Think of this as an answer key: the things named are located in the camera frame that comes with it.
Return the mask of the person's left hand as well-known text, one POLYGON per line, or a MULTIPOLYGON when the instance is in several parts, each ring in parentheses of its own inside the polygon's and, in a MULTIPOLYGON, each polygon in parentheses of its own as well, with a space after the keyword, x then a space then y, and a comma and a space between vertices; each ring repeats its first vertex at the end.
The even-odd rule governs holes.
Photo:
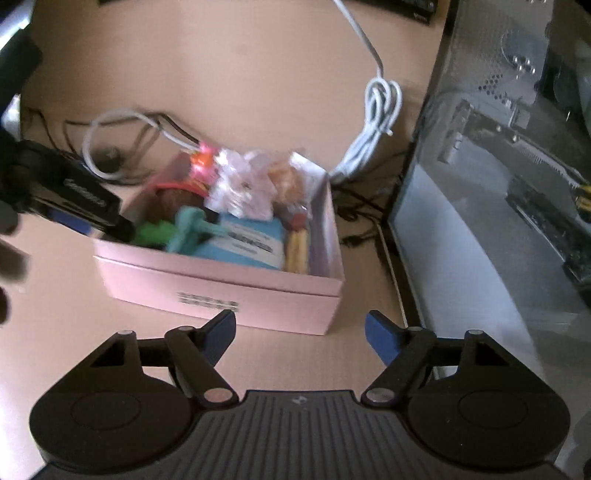
POLYGON ((20 226, 19 214, 7 203, 1 202, 1 323, 11 313, 6 286, 23 281, 29 270, 29 256, 6 241, 20 226))

